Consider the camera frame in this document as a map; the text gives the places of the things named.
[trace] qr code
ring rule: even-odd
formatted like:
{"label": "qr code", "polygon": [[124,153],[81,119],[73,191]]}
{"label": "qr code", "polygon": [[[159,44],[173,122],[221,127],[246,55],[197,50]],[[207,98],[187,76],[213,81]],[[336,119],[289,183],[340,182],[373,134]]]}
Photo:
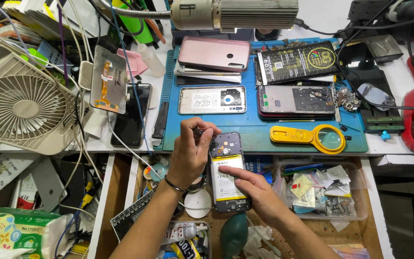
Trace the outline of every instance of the qr code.
{"label": "qr code", "polygon": [[279,68],[283,68],[284,66],[282,65],[282,62],[275,62],[275,63],[274,63],[274,67],[275,67],[276,69],[279,69]]}

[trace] blue cable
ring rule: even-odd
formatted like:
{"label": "blue cable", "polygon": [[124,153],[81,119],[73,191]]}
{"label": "blue cable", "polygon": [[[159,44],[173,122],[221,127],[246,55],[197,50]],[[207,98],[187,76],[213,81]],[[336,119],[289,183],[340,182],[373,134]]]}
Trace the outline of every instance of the blue cable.
{"label": "blue cable", "polygon": [[[109,4],[113,6],[112,0],[109,0]],[[113,15],[113,20],[115,21],[116,28],[119,28],[118,20],[116,18],[116,13],[113,8],[111,9],[111,14]],[[120,31],[118,31],[118,37],[119,37],[119,41],[121,42],[121,47],[124,52],[124,57],[126,57],[127,67],[129,68],[130,79],[132,80],[132,86],[133,86],[133,93],[135,94],[135,98],[137,99],[138,111],[140,112],[140,120],[142,121],[142,126],[143,126],[143,139],[145,140],[145,144],[146,144],[146,150],[147,150],[146,153],[152,155],[152,152],[150,151],[150,148],[148,146],[148,140],[146,139],[145,121],[143,120],[142,108],[140,107],[140,100],[138,99],[137,88],[135,87],[135,83],[133,81],[133,76],[132,76],[132,71],[130,69],[129,59],[127,58],[126,45],[124,44],[124,41],[122,40]]]}
{"label": "blue cable", "polygon": [[[59,259],[58,257],[57,257],[57,255],[58,255],[58,247],[60,246],[60,241],[62,240],[62,238],[63,238],[63,236],[65,235],[65,233],[66,233],[66,231],[70,228],[70,226],[71,226],[71,223],[73,222],[73,219],[75,219],[76,218],[76,220],[75,220],[75,226],[76,226],[76,231],[75,231],[75,242],[76,242],[76,239],[78,239],[78,218],[79,217],[79,211],[76,211],[75,212],[75,214],[73,215],[73,217],[71,218],[71,220],[69,221],[69,223],[66,225],[66,227],[65,227],[65,230],[63,231],[63,233],[62,233],[62,235],[60,236],[60,238],[59,238],[59,240],[58,240],[58,243],[57,243],[57,246],[55,247],[55,259]],[[73,247],[74,247],[75,245],[73,244],[71,247],[70,247],[70,249],[68,250],[68,252],[66,252],[66,254],[65,254],[65,256],[63,256],[62,258],[65,258],[66,256],[69,256],[69,254],[71,253],[71,251],[73,250]]]}

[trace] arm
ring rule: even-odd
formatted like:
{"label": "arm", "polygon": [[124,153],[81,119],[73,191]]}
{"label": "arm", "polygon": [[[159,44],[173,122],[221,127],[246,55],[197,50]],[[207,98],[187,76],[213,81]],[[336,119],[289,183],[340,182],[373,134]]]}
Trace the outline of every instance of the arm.
{"label": "arm", "polygon": [[282,234],[298,258],[340,258],[285,206],[263,176],[224,165],[218,169],[224,174],[238,177],[236,186],[252,198],[253,210],[263,222]]}
{"label": "arm", "polygon": [[[180,124],[181,136],[175,140],[167,179],[180,189],[186,190],[204,171],[210,140],[221,133],[212,123],[198,117]],[[199,138],[193,135],[198,127],[204,130]],[[162,180],[143,213],[114,250],[110,259],[154,259],[183,192]]]}

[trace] white desk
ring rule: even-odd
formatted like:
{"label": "white desk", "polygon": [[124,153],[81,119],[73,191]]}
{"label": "white desk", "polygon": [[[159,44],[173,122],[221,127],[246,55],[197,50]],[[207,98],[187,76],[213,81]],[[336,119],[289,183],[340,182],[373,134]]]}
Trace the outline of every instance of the white desk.
{"label": "white desk", "polygon": [[[164,11],[166,9],[164,1],[155,0],[155,6],[158,11]],[[347,14],[351,6],[350,1],[329,1],[320,0],[316,3],[312,0],[300,0],[300,11],[298,18],[301,18],[311,28],[324,32],[336,32],[339,29],[344,28],[348,24]],[[167,51],[172,49],[172,35],[170,33],[170,22],[163,21],[166,44],[159,44],[160,48],[156,50],[159,59],[165,63],[167,59]],[[318,33],[302,29],[295,26],[292,30],[283,30],[279,39],[295,39],[295,38],[310,38],[320,37],[327,38],[326,35],[320,35]],[[384,70],[391,91],[396,98],[398,105],[401,105],[405,94],[414,88],[414,80],[411,76],[411,72],[406,66],[406,60],[408,54],[406,48],[402,47],[402,51],[405,53],[399,60],[388,62],[384,65],[380,65],[380,68]],[[144,83],[150,83],[158,91],[158,103],[161,99],[162,82],[163,77],[154,78],[150,76],[150,71],[146,71],[142,74],[142,81]],[[149,110],[146,121],[146,136],[148,140],[149,149],[152,151],[153,146],[151,144],[151,135],[153,135],[155,121],[159,112],[159,105],[157,108]],[[379,156],[384,154],[396,154],[396,155],[414,155],[413,152],[403,143],[400,136],[392,134],[392,139],[383,141],[379,135],[366,134],[369,151],[364,154],[355,155],[368,155]],[[89,138],[87,141],[87,149],[91,152],[118,152],[123,151],[123,148],[115,148],[110,144],[111,132],[106,128],[103,137],[98,139]],[[146,144],[135,151],[146,151]],[[15,148],[9,145],[0,144],[0,152],[20,152],[23,150]]]}

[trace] black bracelet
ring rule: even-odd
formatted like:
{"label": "black bracelet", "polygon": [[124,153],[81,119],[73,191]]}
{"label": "black bracelet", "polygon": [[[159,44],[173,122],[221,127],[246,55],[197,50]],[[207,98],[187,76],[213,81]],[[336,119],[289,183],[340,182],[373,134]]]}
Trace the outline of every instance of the black bracelet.
{"label": "black bracelet", "polygon": [[183,190],[183,189],[178,188],[178,187],[177,187],[177,186],[175,186],[173,183],[169,182],[169,180],[167,180],[167,174],[164,176],[164,179],[166,180],[166,183],[167,183],[170,187],[174,188],[175,190],[180,191],[180,192],[182,192],[182,193],[184,193],[184,192],[186,191],[186,190]]}

